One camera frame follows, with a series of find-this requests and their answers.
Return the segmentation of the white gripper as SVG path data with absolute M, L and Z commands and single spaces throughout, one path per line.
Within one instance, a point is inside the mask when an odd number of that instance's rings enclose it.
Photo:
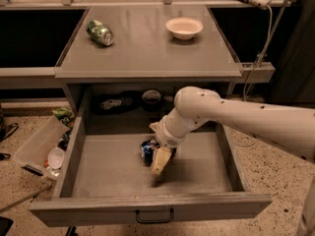
M 163 122 L 151 123 L 150 129 L 156 132 L 156 139 L 162 146 L 155 150 L 151 165 L 151 173 L 159 176 L 172 156 L 171 148 L 177 148 L 184 141 L 184 137 L 172 135 Z

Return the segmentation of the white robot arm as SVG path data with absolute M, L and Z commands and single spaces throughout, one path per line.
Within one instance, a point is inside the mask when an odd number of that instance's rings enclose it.
M 315 160 L 314 109 L 224 99 L 213 90 L 185 87 L 175 95 L 173 109 L 150 125 L 159 143 L 153 172 L 159 174 L 169 161 L 166 155 L 209 121 Z

